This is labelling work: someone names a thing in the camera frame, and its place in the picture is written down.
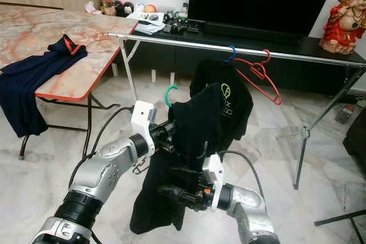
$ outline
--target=cable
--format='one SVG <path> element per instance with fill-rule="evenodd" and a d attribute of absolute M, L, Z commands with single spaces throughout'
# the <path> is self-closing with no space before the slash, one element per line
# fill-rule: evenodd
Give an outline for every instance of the cable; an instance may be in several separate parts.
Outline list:
<path fill-rule="evenodd" d="M 76 175 L 76 172 L 78 171 L 78 169 L 80 168 L 80 166 L 89 158 L 93 157 L 97 152 L 96 152 L 96 148 L 98 146 L 98 142 L 99 142 L 99 139 L 100 137 L 102 136 L 102 133 L 104 132 L 105 128 L 107 128 L 108 124 L 112 121 L 112 119 L 117 115 L 119 114 L 121 111 L 123 110 L 129 110 L 131 113 L 133 112 L 133 108 L 134 106 L 132 107 L 122 107 L 120 109 L 118 109 L 116 112 L 114 112 L 114 114 L 112 114 L 110 116 L 110 118 L 104 123 L 103 127 L 101 128 L 101 130 L 99 131 L 98 133 L 98 136 L 96 138 L 96 141 L 94 142 L 94 145 L 93 145 L 93 148 L 91 150 L 91 153 L 86 155 L 84 158 L 82 158 L 79 163 L 77 163 L 75 169 L 73 170 L 73 173 L 71 174 L 71 177 L 70 177 L 70 181 L 69 181 L 69 188 L 71 187 L 71 184 L 73 183 L 74 181 L 74 177 Z M 97 238 L 97 236 L 94 234 L 93 231 L 91 231 L 91 237 L 92 239 L 96 242 L 96 244 L 102 244 L 102 242 Z"/>
<path fill-rule="evenodd" d="M 246 157 L 245 155 L 239 153 L 238 151 L 219 151 L 217 154 L 220 156 L 221 159 L 224 159 L 224 155 L 228 153 L 228 154 L 237 154 L 237 155 L 240 155 L 241 157 L 243 157 L 247 163 L 250 165 L 250 168 L 252 169 L 253 171 L 253 174 L 254 174 L 254 177 L 256 178 L 256 181 L 257 181 L 257 184 L 258 184 L 258 189 L 259 189 L 259 193 L 261 194 L 261 196 L 263 197 L 264 201 L 265 201 L 265 198 L 264 198 L 264 193 L 263 193 L 263 189 L 262 189 L 262 185 L 261 185 L 261 182 L 259 180 L 259 177 L 258 177 L 258 174 L 257 174 L 257 171 L 256 169 L 254 168 L 253 164 L 251 163 L 251 161 L 249 160 L 248 157 Z"/>

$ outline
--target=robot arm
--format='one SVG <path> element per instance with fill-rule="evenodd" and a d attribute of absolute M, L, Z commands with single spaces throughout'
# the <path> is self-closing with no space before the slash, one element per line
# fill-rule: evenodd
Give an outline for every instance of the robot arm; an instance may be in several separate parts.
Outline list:
<path fill-rule="evenodd" d="M 166 139 L 174 133 L 174 122 L 149 128 L 154 115 L 153 105 L 136 102 L 132 116 L 135 135 L 105 145 L 79 167 L 63 204 L 46 220 L 30 244 L 90 243 L 95 218 L 120 176 L 134 166 L 139 157 L 151 156 L 156 147 L 165 146 Z M 208 174 L 212 177 L 214 172 L 208 168 L 204 176 Z M 279 244 L 260 195 L 228 184 L 221 184 L 216 191 L 197 192 L 200 195 L 182 192 L 186 193 L 185 199 L 196 205 L 212 206 L 216 201 L 214 205 L 237 220 L 243 244 Z"/>

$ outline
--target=printed logo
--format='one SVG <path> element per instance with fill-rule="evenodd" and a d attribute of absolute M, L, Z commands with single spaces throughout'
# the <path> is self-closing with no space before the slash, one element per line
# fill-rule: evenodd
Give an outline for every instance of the printed logo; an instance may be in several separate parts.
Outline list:
<path fill-rule="evenodd" d="M 226 99 L 228 99 L 228 97 L 231 94 L 231 90 L 230 90 L 229 85 L 227 85 L 226 83 L 221 84 L 221 91 L 222 91 L 222 94 L 224 95 L 224 97 Z"/>

